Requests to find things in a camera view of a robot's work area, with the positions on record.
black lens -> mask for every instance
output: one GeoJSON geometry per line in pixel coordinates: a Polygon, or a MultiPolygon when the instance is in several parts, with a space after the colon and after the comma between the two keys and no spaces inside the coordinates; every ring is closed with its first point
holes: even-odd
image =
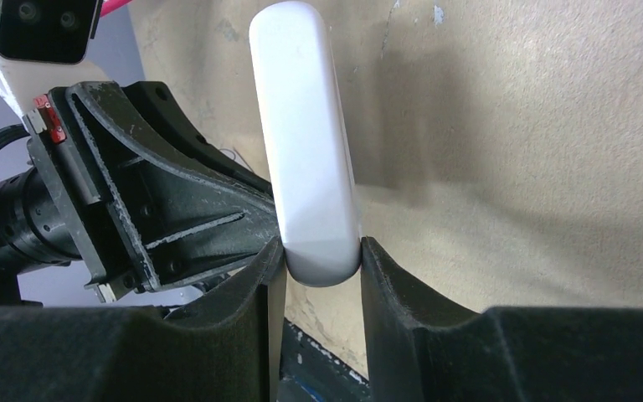
{"type": "Polygon", "coordinates": [[[77,29],[78,22],[75,13],[71,11],[63,13],[63,15],[60,16],[60,25],[69,31],[77,29]]]}
{"type": "Polygon", "coordinates": [[[25,23],[37,23],[40,20],[40,10],[35,4],[25,2],[18,6],[18,17],[25,23]]]}

screw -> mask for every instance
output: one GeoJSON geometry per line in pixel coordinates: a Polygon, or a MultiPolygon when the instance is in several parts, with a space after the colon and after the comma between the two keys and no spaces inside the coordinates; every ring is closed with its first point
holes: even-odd
{"type": "Polygon", "coordinates": [[[124,281],[122,281],[122,283],[124,283],[125,288],[131,289],[134,287],[134,278],[131,275],[127,275],[124,277],[124,281]]]}
{"type": "Polygon", "coordinates": [[[69,31],[76,29],[78,24],[75,13],[73,13],[72,11],[63,13],[63,15],[60,16],[60,25],[69,31]]]}
{"type": "Polygon", "coordinates": [[[176,260],[171,260],[167,264],[167,271],[169,271],[169,273],[175,274],[180,269],[181,269],[181,263],[176,260]]]}
{"type": "Polygon", "coordinates": [[[145,218],[151,218],[153,212],[152,206],[149,204],[144,204],[141,206],[141,209],[139,209],[139,213],[145,218]]]}

